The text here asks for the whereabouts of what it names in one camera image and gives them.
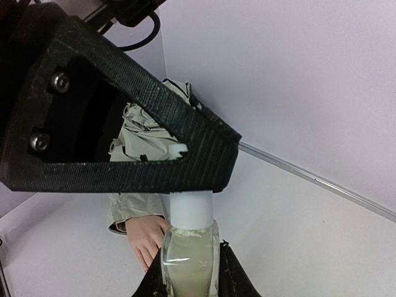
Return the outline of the white nail polish bottle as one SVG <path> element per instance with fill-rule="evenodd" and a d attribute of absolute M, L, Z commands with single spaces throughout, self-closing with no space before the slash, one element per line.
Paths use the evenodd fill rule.
<path fill-rule="evenodd" d="M 168 229 L 161 248 L 161 274 L 168 296 L 218 296 L 219 270 L 217 222 L 199 230 Z"/>

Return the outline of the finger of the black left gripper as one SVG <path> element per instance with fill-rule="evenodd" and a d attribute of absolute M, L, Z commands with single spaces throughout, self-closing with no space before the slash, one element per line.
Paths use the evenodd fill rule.
<path fill-rule="evenodd" d="M 1 4 L 1 182 L 26 192 L 221 192 L 241 136 L 128 56 L 156 2 Z"/>

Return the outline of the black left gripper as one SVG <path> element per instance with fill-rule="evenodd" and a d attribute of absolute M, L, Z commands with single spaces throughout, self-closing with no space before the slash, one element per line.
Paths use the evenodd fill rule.
<path fill-rule="evenodd" d="M 56 4 L 1 2 L 1 181 L 93 183 L 93 29 Z"/>

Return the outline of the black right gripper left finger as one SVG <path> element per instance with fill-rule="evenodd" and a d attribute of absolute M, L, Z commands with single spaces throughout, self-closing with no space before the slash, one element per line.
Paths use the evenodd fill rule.
<path fill-rule="evenodd" d="M 157 252 L 150 268 L 132 297 L 167 297 L 161 271 L 161 250 Z"/>

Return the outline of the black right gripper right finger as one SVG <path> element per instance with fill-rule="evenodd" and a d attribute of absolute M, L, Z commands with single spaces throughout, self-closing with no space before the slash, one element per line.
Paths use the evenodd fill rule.
<path fill-rule="evenodd" d="M 227 241 L 220 243 L 218 295 L 221 297 L 261 297 Z"/>

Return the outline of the white nail polish cap brush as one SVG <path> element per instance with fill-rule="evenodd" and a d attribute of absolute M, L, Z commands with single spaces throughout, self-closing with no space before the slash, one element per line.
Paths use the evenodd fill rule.
<path fill-rule="evenodd" d="M 171 192 L 170 223 L 184 230 L 201 230 L 213 225 L 213 192 Z"/>

